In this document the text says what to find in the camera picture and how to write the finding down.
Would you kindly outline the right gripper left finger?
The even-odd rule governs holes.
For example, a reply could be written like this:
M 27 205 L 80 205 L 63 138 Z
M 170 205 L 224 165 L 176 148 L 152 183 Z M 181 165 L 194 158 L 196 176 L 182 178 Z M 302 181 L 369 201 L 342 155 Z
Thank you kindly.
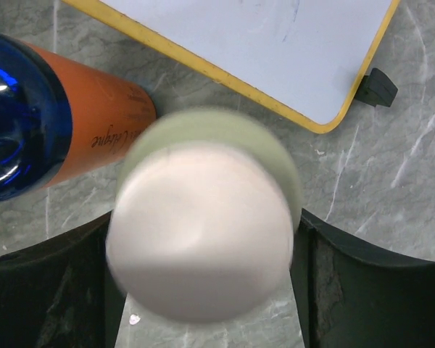
M 125 305 L 105 255 L 110 215 L 0 257 L 0 347 L 114 347 Z

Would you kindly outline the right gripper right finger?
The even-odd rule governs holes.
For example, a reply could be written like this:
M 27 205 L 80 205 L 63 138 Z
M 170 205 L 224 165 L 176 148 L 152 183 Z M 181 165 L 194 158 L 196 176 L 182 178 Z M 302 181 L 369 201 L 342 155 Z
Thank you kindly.
M 306 347 L 435 347 L 435 262 L 304 211 L 290 275 Z

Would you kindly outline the yellow bottle with beige cap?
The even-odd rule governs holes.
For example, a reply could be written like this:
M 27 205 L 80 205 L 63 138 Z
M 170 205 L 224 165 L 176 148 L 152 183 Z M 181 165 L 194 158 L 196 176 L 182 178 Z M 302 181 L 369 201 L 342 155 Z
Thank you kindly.
M 171 113 L 126 154 L 106 239 L 110 273 L 170 320 L 245 315 L 289 272 L 302 200 L 292 156 L 253 117 L 217 107 Z

